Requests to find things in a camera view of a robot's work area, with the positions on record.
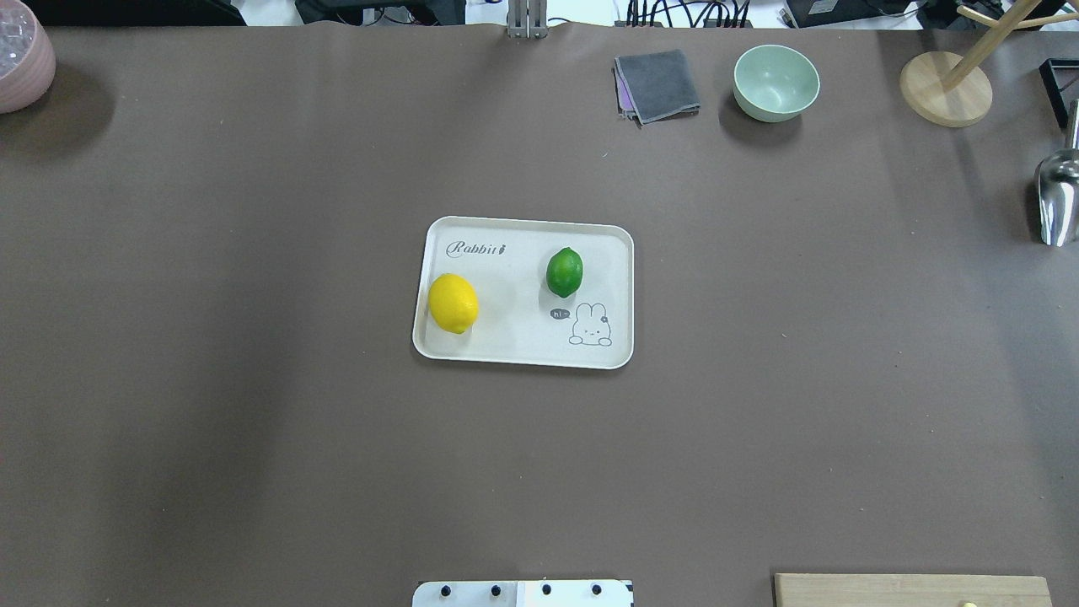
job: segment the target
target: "metal scoop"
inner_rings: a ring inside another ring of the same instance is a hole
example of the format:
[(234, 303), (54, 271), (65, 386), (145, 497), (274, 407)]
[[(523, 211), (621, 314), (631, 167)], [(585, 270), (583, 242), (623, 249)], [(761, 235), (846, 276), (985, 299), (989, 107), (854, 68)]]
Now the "metal scoop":
[(1062, 149), (1038, 164), (1038, 202), (1041, 206), (1041, 239), (1064, 246), (1076, 238), (1079, 227), (1079, 99), (1068, 108), (1068, 126)]

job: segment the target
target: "metal bracket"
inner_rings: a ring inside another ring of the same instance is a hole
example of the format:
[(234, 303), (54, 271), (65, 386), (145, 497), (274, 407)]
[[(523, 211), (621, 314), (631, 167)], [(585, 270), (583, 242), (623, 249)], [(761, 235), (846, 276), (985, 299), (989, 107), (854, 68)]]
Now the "metal bracket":
[(509, 0), (506, 33), (510, 38), (546, 38), (547, 0)]
[(633, 607), (627, 580), (424, 582), (412, 607)]

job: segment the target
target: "yellow lemon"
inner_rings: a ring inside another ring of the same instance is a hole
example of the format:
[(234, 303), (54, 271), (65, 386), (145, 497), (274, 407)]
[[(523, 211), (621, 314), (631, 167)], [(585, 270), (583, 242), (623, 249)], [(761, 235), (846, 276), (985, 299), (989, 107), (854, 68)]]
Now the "yellow lemon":
[(442, 274), (431, 284), (427, 307), (438, 327), (450, 333), (464, 333), (479, 316), (479, 299), (468, 280), (456, 274)]

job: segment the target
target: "folded towel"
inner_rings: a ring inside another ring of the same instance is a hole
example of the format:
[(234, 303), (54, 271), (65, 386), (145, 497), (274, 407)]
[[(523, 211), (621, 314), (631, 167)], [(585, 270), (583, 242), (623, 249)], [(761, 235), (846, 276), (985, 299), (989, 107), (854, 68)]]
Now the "folded towel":
[(641, 124), (700, 109), (682, 51), (615, 57), (615, 79), (625, 84)]

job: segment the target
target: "lime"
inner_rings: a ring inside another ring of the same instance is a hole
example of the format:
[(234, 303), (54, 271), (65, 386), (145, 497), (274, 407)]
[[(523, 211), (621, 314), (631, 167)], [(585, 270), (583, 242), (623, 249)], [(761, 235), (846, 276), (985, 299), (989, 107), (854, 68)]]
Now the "lime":
[(479, 299), (468, 280), (457, 274), (442, 274), (431, 284), (427, 308), (438, 327), (461, 334), (476, 322)]
[(547, 262), (547, 287), (559, 296), (569, 296), (581, 288), (585, 264), (577, 251), (566, 246)]

